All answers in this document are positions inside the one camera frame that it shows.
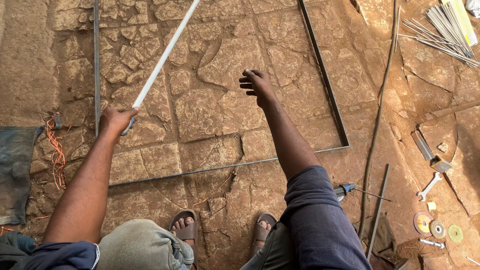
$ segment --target brown sandal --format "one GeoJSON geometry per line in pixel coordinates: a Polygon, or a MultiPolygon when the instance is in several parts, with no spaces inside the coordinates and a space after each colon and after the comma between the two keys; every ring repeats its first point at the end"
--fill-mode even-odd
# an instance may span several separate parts
{"type": "Polygon", "coordinates": [[[188,239],[193,239],[193,265],[195,266],[196,269],[198,269],[197,265],[197,214],[193,210],[190,209],[184,209],[180,212],[178,212],[175,217],[172,218],[170,221],[170,225],[168,226],[170,229],[168,230],[171,233],[174,233],[175,236],[180,239],[180,240],[188,240],[188,239]],[[184,221],[187,220],[187,218],[190,217],[195,221],[193,224],[185,226],[183,229],[175,229],[173,230],[172,227],[175,225],[175,222],[178,221],[179,219],[183,219],[184,221]]]}
{"type": "Polygon", "coordinates": [[[262,226],[260,226],[261,221],[265,221],[267,225],[270,224],[271,226],[273,226],[277,222],[275,216],[273,216],[269,212],[260,212],[260,214],[258,214],[257,222],[253,227],[252,245],[250,247],[250,254],[248,255],[248,260],[253,258],[253,256],[255,256],[255,254],[257,254],[257,252],[260,250],[260,247],[255,245],[255,241],[266,241],[268,233],[270,232],[269,230],[264,229],[262,226]]]}

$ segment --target grinding disc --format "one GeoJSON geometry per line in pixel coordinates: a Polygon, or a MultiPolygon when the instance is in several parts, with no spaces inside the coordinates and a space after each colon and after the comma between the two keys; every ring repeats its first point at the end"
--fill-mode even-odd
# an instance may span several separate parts
{"type": "Polygon", "coordinates": [[[443,223],[440,221],[432,221],[430,223],[430,232],[435,238],[442,239],[445,237],[446,229],[443,223]]]}
{"type": "Polygon", "coordinates": [[[431,236],[430,222],[433,220],[432,216],[425,212],[418,212],[413,218],[413,226],[415,230],[424,236],[431,236]]]}
{"type": "Polygon", "coordinates": [[[452,239],[453,242],[460,243],[463,240],[463,232],[460,227],[455,224],[448,227],[448,236],[452,239]]]}

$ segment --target spanner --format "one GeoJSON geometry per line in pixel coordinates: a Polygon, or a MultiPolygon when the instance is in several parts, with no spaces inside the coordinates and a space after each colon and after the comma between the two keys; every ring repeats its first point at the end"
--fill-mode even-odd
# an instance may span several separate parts
{"type": "Polygon", "coordinates": [[[425,201],[425,197],[427,196],[427,193],[432,189],[433,185],[442,179],[443,178],[440,177],[440,173],[435,172],[435,177],[430,181],[428,186],[423,191],[417,192],[417,196],[421,196],[421,200],[420,200],[421,202],[425,201]]]}

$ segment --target rectangular metal frame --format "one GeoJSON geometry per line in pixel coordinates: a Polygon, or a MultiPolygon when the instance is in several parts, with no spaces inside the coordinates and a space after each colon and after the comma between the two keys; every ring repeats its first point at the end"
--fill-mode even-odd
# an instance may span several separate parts
{"type": "MultiPolygon", "coordinates": [[[[324,65],[324,61],[322,59],[322,55],[320,54],[320,50],[318,49],[317,41],[315,38],[315,33],[313,32],[312,24],[310,23],[310,18],[308,16],[307,9],[305,7],[305,3],[303,0],[299,0],[300,8],[303,13],[303,18],[305,20],[305,24],[307,26],[309,35],[310,35],[310,41],[312,42],[312,47],[315,52],[315,56],[317,58],[318,64],[320,66],[320,70],[322,71],[322,77],[325,82],[325,87],[327,89],[328,97],[330,99],[330,105],[332,106],[332,111],[335,116],[335,121],[336,125],[338,128],[338,134],[340,136],[340,141],[342,143],[341,147],[335,147],[335,148],[329,148],[329,149],[324,149],[324,150],[318,150],[314,151],[314,153],[320,153],[320,152],[327,152],[327,151],[333,151],[337,149],[344,149],[350,147],[350,142],[348,141],[347,138],[347,132],[345,131],[345,127],[343,126],[343,121],[342,117],[340,116],[340,111],[338,109],[336,100],[335,100],[335,95],[332,90],[332,86],[330,84],[330,79],[328,78],[328,74],[324,65]]],[[[100,64],[99,64],[99,42],[98,42],[98,0],[95,0],[94,4],[94,41],[95,41],[95,127],[96,127],[96,134],[98,133],[98,121],[100,119],[100,64]]],[[[250,161],[250,162],[244,162],[244,163],[239,163],[239,164],[231,164],[231,165],[226,165],[226,166],[221,166],[221,167],[216,167],[216,168],[210,168],[210,169],[204,169],[204,170],[197,170],[197,171],[192,171],[192,172],[183,172],[183,173],[177,173],[177,174],[171,174],[171,175],[166,175],[166,176],[158,176],[158,177],[153,177],[153,178],[146,178],[146,179],[141,179],[141,180],[135,180],[135,181],[129,181],[129,182],[123,182],[123,183],[118,183],[118,184],[111,184],[111,186],[118,186],[118,185],[123,185],[123,184],[131,184],[131,183],[137,183],[137,182],[143,182],[143,181],[149,181],[149,180],[156,180],[156,179],[162,179],[162,178],[168,178],[168,177],[175,177],[175,176],[182,176],[182,175],[188,175],[188,174],[193,174],[193,173],[199,173],[199,172],[208,172],[208,171],[213,171],[213,170],[220,170],[220,169],[226,169],[226,168],[231,168],[231,167],[237,167],[237,166],[242,166],[242,165],[249,165],[249,164],[255,164],[255,163],[260,163],[260,162],[265,162],[265,161],[272,161],[272,160],[277,160],[278,158],[272,158],[272,159],[266,159],[266,160],[257,160],[257,161],[250,161]]]]}

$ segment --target hose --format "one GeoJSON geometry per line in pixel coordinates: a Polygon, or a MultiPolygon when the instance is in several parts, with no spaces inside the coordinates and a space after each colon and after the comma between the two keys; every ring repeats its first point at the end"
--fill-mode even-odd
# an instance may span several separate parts
{"type": "MultiPolygon", "coordinates": [[[[382,111],[384,108],[384,89],[387,85],[388,74],[390,73],[390,66],[392,64],[392,56],[395,51],[396,38],[398,33],[398,17],[397,17],[397,8],[396,1],[393,1],[393,25],[392,25],[392,44],[390,44],[390,52],[388,54],[387,68],[385,69],[384,81],[382,87],[380,88],[380,105],[378,106],[377,119],[375,122],[375,129],[373,131],[372,146],[370,147],[370,152],[367,159],[367,167],[365,168],[365,176],[363,178],[363,191],[368,190],[369,178],[370,178],[370,169],[372,167],[373,152],[375,150],[375,145],[377,144],[378,131],[380,130],[380,122],[382,120],[382,111]]],[[[361,198],[361,217],[360,217],[360,226],[359,231],[357,232],[358,237],[362,240],[363,229],[365,227],[365,217],[367,216],[367,194],[363,193],[361,198]]]]}

